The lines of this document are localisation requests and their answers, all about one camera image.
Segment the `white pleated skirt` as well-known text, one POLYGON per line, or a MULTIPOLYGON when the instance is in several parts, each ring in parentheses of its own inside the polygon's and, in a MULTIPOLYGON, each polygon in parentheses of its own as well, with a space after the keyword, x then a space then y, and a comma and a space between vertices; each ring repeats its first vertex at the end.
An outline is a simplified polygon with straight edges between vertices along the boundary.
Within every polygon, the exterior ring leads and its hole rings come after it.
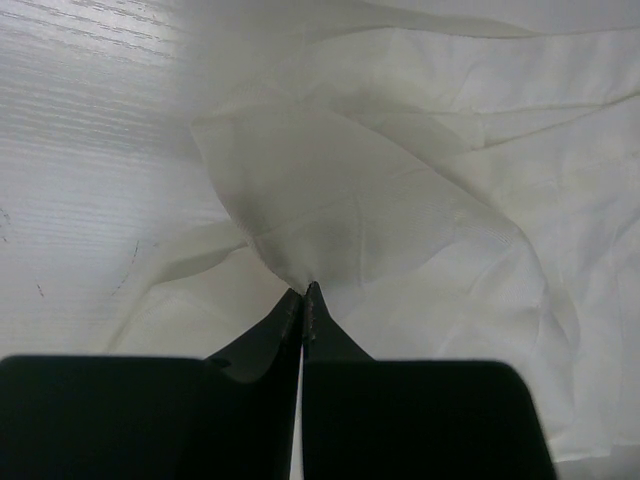
POLYGON ((377 358, 497 359, 558 462, 639 442, 639 5, 268 1, 275 61, 201 104, 229 220, 107 344, 202 357, 322 288, 377 358))

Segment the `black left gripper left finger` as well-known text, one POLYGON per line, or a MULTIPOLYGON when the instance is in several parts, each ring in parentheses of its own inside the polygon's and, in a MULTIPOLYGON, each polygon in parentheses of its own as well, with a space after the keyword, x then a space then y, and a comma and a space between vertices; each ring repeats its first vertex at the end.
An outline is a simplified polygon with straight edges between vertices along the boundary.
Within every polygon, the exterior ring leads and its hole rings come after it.
POLYGON ((5 479, 285 479, 302 298, 204 359, 22 355, 1 363, 5 479))

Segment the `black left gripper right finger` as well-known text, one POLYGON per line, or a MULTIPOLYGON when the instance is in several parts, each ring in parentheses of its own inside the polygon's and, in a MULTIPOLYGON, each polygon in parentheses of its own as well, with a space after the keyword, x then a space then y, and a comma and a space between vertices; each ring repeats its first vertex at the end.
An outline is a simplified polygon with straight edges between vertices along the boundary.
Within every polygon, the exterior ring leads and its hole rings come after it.
POLYGON ((529 389, 498 361, 382 361, 304 296, 307 479, 554 479, 529 389))

